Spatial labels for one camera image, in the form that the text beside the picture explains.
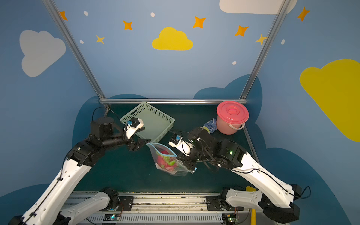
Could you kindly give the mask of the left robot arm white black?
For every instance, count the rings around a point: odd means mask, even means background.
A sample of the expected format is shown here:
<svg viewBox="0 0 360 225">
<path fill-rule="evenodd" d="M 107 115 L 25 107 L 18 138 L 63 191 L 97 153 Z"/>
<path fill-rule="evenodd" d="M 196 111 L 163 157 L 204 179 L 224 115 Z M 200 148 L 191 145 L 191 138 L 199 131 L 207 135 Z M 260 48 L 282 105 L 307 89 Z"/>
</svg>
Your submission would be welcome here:
<svg viewBox="0 0 360 225">
<path fill-rule="evenodd" d="M 10 225 L 76 225 L 100 210 L 115 211 L 121 205 L 119 194 L 104 188 L 95 196 L 76 206 L 63 209 L 63 205 L 82 178 L 105 156 L 106 152 L 123 145 L 135 152 L 150 139 L 134 140 L 132 136 L 143 131 L 141 119 L 132 118 L 124 128 L 111 117 L 91 122 L 91 133 L 77 143 L 66 155 L 59 174 L 42 196 L 22 216 L 14 216 Z"/>
</svg>

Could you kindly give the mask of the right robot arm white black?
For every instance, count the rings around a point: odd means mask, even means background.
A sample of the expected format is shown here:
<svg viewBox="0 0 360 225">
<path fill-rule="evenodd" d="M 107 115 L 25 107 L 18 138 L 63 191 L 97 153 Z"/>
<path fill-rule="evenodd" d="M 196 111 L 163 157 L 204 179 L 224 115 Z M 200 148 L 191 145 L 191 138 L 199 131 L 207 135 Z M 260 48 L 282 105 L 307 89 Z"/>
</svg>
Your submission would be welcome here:
<svg viewBox="0 0 360 225">
<path fill-rule="evenodd" d="M 208 131 L 197 127 L 188 135 L 188 140 L 174 134 L 169 145 L 180 151 L 177 159 L 190 171 L 195 171 L 199 162 L 210 163 L 241 176 L 256 187 L 255 191 L 240 191 L 224 188 L 213 206 L 248 208 L 263 212 L 269 219 L 291 223 L 300 218 L 300 208 L 294 202 L 302 197 L 299 185 L 287 184 L 262 167 L 242 146 L 232 140 L 218 141 Z"/>
</svg>

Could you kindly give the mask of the aluminium frame right post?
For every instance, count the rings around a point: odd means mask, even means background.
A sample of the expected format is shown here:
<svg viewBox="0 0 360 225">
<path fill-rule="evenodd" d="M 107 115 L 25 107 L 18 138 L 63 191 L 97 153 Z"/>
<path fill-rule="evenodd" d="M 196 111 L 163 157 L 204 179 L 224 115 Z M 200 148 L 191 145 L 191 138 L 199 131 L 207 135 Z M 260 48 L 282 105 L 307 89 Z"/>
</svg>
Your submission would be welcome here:
<svg viewBox="0 0 360 225">
<path fill-rule="evenodd" d="M 248 94 L 250 93 L 250 90 L 255 82 L 255 79 L 257 78 L 257 75 L 259 74 L 263 63 L 265 62 L 266 56 L 269 53 L 271 46 L 281 28 L 281 25 L 287 15 L 287 10 L 288 10 L 288 8 L 290 8 L 290 3 L 291 3 L 290 0 L 285 0 L 280 5 L 279 11 L 276 14 L 274 22 L 272 23 L 271 28 L 269 30 L 268 37 L 262 45 L 261 51 L 256 60 L 254 68 L 253 68 L 252 72 L 250 73 L 250 76 L 244 86 L 242 93 L 241 93 L 239 102 L 244 103 L 244 104 L 247 102 Z"/>
</svg>

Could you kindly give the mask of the pink dragon fruit toy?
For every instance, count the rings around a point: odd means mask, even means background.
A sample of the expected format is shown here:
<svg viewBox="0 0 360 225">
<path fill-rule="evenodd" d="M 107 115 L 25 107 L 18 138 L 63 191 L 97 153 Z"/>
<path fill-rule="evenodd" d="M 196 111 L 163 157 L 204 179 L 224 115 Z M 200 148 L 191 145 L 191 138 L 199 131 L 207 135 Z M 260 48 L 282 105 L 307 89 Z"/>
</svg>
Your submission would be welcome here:
<svg viewBox="0 0 360 225">
<path fill-rule="evenodd" d="M 157 155 L 155 166 L 157 169 L 170 174 L 176 173 L 176 157 L 169 155 Z"/>
</svg>

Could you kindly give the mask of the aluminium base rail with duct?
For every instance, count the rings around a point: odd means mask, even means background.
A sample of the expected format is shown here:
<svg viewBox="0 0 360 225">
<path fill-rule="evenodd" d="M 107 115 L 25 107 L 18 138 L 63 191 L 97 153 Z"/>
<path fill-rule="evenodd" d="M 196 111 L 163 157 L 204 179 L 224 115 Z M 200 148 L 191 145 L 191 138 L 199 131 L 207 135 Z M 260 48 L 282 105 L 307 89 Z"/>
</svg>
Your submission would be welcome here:
<svg viewBox="0 0 360 225">
<path fill-rule="evenodd" d="M 115 210 L 100 210 L 76 220 L 77 225 L 254 225 L 247 208 L 213 206 L 217 193 L 119 193 Z"/>
</svg>

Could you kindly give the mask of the pink plastic bucket with lid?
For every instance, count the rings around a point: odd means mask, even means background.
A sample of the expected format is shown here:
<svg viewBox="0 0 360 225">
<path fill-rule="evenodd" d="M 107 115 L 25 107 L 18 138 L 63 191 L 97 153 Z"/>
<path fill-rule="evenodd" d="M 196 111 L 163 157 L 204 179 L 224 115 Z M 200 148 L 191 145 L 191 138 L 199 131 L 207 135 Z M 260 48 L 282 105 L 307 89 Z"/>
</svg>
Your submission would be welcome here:
<svg viewBox="0 0 360 225">
<path fill-rule="evenodd" d="M 247 108 L 235 101 L 224 101 L 217 106 L 217 129 L 225 135 L 233 135 L 245 127 L 249 119 Z"/>
</svg>

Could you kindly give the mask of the clear zip-top bag blue seal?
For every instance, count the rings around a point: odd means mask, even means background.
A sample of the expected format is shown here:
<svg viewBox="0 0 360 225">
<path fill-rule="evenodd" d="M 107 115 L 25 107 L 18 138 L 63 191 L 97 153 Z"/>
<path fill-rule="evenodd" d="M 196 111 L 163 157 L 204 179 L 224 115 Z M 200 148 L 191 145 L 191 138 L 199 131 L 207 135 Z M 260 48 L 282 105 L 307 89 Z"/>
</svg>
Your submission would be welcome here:
<svg viewBox="0 0 360 225">
<path fill-rule="evenodd" d="M 184 164 L 177 159 L 177 155 L 167 146 L 160 143 L 146 144 L 151 152 L 155 166 L 158 170 L 166 172 L 172 176 L 186 176 L 188 173 L 193 174 L 194 170 L 187 169 Z"/>
</svg>

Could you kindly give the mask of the aluminium frame left post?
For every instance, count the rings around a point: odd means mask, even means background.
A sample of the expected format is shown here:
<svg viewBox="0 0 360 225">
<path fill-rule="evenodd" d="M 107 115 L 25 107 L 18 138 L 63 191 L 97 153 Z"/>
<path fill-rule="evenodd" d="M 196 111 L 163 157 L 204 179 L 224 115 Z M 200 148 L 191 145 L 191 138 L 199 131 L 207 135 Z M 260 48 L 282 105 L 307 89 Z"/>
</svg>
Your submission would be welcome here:
<svg viewBox="0 0 360 225">
<path fill-rule="evenodd" d="M 90 84 L 92 85 L 95 93 L 99 98 L 106 98 L 103 91 L 100 88 L 99 83 L 97 82 L 93 72 L 91 71 L 88 63 L 86 62 L 83 54 L 80 51 L 74 37 L 72 36 L 69 28 L 67 27 L 65 20 L 62 18 L 60 11 L 58 10 L 54 1 L 49 0 L 42 0 L 44 6 L 46 7 L 48 13 L 54 20 L 56 26 L 58 27 L 59 31 L 61 32 L 62 36 L 64 37 L 66 43 L 68 44 L 69 48 L 71 49 L 72 53 L 74 54 L 76 60 L 78 61 L 80 67 L 82 68 L 84 74 L 86 75 L 87 79 L 89 80 Z"/>
</svg>

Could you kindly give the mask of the aluminium frame post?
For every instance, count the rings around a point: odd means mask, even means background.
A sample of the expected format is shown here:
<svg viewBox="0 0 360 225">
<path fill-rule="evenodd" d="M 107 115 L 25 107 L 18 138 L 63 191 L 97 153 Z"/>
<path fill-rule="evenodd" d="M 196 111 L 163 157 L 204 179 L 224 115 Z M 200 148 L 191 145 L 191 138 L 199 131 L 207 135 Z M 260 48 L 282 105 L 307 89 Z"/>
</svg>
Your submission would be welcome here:
<svg viewBox="0 0 360 225">
<path fill-rule="evenodd" d="M 281 25 L 287 15 L 287 10 L 288 10 L 288 8 L 290 8 L 290 3 L 291 3 L 290 0 L 285 0 L 280 5 L 279 11 L 276 14 L 274 22 L 272 23 L 271 28 L 269 30 L 268 37 L 262 45 L 261 51 L 256 60 L 254 68 L 253 68 L 252 72 L 250 73 L 250 76 L 244 86 L 242 93 L 241 93 L 239 102 L 244 103 L 244 104 L 247 102 L 248 94 L 250 93 L 250 90 L 255 82 L 255 79 L 257 78 L 257 75 L 259 74 L 263 63 L 265 62 L 266 56 L 269 53 L 271 46 L 281 28 Z"/>
<path fill-rule="evenodd" d="M 68 44 L 69 48 L 71 49 L 72 53 L 74 54 L 76 60 L 78 61 L 80 67 L 82 68 L 84 74 L 86 75 L 87 79 L 89 80 L 90 84 L 92 85 L 95 93 L 99 98 L 106 98 L 103 91 L 100 88 L 99 83 L 97 82 L 93 72 L 91 71 L 88 63 L 86 62 L 83 54 L 80 51 L 74 37 L 72 36 L 69 28 L 67 27 L 65 20 L 62 18 L 60 11 L 58 10 L 54 1 L 49 0 L 42 0 L 44 6 L 46 7 L 48 13 L 54 20 L 56 26 L 58 27 L 59 31 L 61 32 L 62 36 L 64 37 L 66 43 Z"/>
</svg>

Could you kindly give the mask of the light green perforated plastic basket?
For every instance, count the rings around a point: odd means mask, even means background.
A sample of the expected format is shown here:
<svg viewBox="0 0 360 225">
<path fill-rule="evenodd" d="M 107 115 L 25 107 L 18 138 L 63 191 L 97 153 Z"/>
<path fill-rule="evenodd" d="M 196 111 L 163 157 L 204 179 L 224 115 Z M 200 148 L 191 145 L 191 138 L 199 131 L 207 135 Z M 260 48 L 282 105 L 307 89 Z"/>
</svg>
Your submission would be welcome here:
<svg viewBox="0 0 360 225">
<path fill-rule="evenodd" d="M 158 143 L 170 131 L 175 122 L 174 118 L 146 102 L 142 102 L 125 114 L 121 118 L 121 122 L 126 124 L 134 117 L 141 119 L 145 127 L 145 130 L 136 135 L 143 139 L 151 139 L 151 143 Z"/>
</svg>

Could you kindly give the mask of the aluminium frame back rail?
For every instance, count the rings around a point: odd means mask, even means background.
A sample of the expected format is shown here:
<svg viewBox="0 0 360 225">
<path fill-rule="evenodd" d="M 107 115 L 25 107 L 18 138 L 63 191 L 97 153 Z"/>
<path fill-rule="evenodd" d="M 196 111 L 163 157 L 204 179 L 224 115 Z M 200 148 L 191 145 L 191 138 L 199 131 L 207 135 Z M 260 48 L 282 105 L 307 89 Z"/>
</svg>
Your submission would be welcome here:
<svg viewBox="0 0 360 225">
<path fill-rule="evenodd" d="M 146 98 L 101 98 L 100 104 L 148 104 L 161 105 L 217 105 L 224 101 L 234 101 L 246 104 L 245 99 L 146 99 Z"/>
</svg>

